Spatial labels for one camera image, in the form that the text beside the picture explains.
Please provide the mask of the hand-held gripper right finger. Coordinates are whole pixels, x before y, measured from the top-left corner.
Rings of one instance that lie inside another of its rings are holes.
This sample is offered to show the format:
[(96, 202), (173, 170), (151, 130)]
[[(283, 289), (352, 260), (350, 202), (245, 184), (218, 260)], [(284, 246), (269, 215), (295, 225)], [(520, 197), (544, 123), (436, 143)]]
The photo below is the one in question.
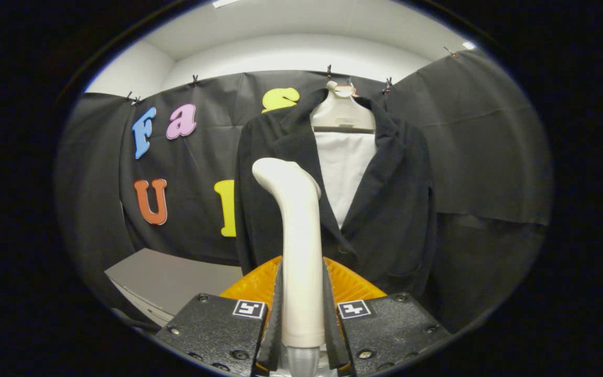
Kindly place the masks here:
[(411, 294), (385, 294), (340, 263), (323, 262), (326, 347), (339, 376), (396, 374), (450, 343), (450, 332)]

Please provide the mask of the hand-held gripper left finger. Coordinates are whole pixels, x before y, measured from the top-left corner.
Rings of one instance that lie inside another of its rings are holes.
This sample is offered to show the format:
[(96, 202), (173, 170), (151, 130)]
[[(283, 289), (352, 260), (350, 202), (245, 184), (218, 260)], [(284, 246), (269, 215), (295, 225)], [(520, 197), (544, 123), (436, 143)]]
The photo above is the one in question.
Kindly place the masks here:
[(282, 337), (282, 258), (273, 258), (222, 294), (196, 294), (155, 341), (201, 372), (269, 375)]

